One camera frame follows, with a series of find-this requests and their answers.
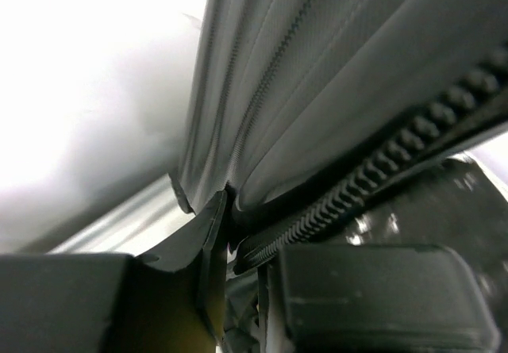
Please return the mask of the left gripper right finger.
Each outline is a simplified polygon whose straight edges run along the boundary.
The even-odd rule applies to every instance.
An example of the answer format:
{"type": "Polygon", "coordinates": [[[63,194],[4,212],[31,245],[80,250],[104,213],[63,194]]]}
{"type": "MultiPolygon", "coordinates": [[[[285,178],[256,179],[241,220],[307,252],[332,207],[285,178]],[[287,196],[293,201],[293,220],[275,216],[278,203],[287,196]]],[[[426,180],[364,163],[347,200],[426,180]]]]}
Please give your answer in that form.
{"type": "Polygon", "coordinates": [[[295,244],[267,267],[263,352],[496,352],[471,268],[436,245],[295,244]]]}

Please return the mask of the black suitcase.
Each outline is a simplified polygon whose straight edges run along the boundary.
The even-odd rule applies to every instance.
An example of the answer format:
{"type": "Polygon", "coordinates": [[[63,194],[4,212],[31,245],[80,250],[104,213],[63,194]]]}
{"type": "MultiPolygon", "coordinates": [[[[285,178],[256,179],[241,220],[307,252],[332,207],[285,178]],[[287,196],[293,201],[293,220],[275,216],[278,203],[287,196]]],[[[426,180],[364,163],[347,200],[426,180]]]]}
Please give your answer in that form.
{"type": "Polygon", "coordinates": [[[507,0],[209,0],[172,181],[220,190],[241,236],[363,210],[381,186],[493,129],[507,0]]]}

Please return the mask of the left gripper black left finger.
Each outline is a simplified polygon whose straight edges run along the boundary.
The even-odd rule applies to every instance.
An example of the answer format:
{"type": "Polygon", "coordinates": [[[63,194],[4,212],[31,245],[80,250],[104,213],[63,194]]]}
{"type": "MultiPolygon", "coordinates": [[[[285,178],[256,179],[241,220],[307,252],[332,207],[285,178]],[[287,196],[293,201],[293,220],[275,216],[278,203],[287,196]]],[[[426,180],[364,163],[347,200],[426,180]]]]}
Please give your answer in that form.
{"type": "Polygon", "coordinates": [[[228,196],[139,256],[3,255],[4,352],[213,352],[225,317],[228,196]]]}

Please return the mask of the black white patterned garment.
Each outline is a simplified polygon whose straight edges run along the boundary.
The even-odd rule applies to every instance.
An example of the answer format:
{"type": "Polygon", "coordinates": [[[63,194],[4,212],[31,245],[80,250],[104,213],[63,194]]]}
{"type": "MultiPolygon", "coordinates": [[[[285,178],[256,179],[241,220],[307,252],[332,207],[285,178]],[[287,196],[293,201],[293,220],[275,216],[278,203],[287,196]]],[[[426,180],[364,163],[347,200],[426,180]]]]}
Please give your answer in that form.
{"type": "Polygon", "coordinates": [[[507,185],[471,159],[421,172],[356,217],[345,240],[441,244],[458,252],[490,296],[507,291],[507,185]]]}

